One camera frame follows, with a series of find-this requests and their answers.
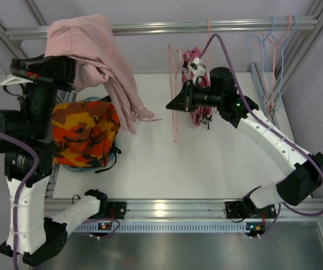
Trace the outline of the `light pink trousers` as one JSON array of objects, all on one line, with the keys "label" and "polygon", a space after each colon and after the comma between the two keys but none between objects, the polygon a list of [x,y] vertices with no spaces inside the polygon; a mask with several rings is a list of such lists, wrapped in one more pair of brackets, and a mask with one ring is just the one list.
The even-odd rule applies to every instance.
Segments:
[{"label": "light pink trousers", "polygon": [[44,55],[76,61],[73,85],[77,92],[104,85],[124,130],[136,134],[137,120],[156,120],[139,97],[130,65],[113,36],[108,18],[102,14],[53,22],[47,29]]}]

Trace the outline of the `orange camouflage trousers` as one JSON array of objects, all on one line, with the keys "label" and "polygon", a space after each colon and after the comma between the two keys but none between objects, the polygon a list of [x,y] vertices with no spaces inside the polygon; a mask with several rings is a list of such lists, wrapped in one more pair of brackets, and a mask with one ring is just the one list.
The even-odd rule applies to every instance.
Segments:
[{"label": "orange camouflage trousers", "polygon": [[109,101],[57,104],[51,123],[57,164],[104,171],[110,159],[121,154],[116,145],[120,121]]}]

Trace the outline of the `blue wire hanger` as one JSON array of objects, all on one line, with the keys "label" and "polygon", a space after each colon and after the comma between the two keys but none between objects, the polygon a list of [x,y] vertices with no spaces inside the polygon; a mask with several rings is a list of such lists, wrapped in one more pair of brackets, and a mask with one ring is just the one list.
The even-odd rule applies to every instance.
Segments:
[{"label": "blue wire hanger", "polygon": [[259,32],[247,33],[246,45],[250,61],[250,71],[256,87],[256,93],[263,112],[272,113],[274,109],[271,96],[271,78],[269,73],[269,61],[266,53],[266,38],[268,38],[275,28],[276,18],[271,16],[271,26],[264,34]]}]

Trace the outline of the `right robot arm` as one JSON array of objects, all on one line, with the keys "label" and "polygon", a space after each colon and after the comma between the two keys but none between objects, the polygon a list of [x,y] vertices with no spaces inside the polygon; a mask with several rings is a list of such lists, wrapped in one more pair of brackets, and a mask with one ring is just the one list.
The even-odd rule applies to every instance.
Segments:
[{"label": "right robot arm", "polygon": [[243,197],[241,208],[247,216],[274,204],[297,206],[323,185],[323,154],[312,155],[289,140],[255,102],[237,90],[238,85],[228,68],[217,67],[210,72],[210,86],[202,86],[198,79],[187,80],[166,108],[184,112],[199,106],[216,108],[226,122],[247,135],[278,165],[282,180],[256,187]]}]

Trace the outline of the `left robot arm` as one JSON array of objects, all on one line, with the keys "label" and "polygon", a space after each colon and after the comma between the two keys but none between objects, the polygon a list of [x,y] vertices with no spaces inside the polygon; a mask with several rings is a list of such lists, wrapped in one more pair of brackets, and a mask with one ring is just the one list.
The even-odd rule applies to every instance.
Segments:
[{"label": "left robot arm", "polygon": [[89,190],[63,212],[44,216],[46,189],[53,167],[54,147],[46,142],[57,92],[74,90],[74,59],[38,56],[0,65],[0,86],[19,85],[19,110],[0,110],[0,153],[10,193],[8,239],[0,253],[36,267],[55,257],[69,235],[91,217],[107,210],[107,195]]}]

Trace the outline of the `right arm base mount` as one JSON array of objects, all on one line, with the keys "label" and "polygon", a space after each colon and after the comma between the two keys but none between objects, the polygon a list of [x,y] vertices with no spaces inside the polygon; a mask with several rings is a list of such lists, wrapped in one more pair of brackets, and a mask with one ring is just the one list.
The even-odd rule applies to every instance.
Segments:
[{"label": "right arm base mount", "polygon": [[248,200],[226,201],[225,208],[227,219],[261,219],[263,217],[270,219],[276,217],[275,205],[269,205],[259,209]]}]

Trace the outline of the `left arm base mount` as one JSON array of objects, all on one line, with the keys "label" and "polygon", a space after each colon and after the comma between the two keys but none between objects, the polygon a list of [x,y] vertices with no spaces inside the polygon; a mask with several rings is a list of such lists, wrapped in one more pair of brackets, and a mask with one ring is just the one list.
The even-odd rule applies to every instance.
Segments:
[{"label": "left arm base mount", "polygon": [[109,201],[104,218],[125,219],[127,203],[125,201]]}]

